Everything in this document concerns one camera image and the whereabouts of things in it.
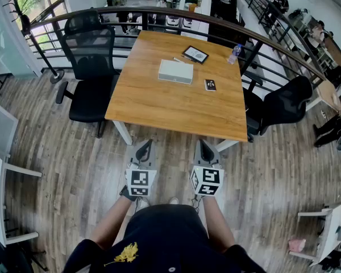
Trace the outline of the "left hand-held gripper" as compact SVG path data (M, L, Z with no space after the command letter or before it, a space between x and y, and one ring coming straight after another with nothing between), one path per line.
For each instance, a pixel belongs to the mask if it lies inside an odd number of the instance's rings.
M144 140L133 147L130 162L125 171L127 188L131 196L150 196L157 175L155 165L155 143Z

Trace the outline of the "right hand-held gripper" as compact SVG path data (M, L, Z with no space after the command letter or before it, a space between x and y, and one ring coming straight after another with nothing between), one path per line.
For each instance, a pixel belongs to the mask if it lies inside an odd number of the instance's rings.
M220 191L224 178L220 155L208 141L199 139L194 152L194 165L190 181L196 195L215 196Z

